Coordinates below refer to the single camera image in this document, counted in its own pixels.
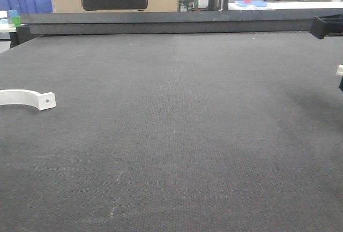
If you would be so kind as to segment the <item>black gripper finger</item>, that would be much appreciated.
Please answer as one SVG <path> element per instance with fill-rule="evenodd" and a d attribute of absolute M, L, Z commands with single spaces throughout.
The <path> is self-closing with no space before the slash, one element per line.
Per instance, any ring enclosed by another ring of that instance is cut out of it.
<path fill-rule="evenodd" d="M 342 14 L 314 17 L 310 27 L 310 34 L 318 39 L 331 35 L 342 36 Z"/>

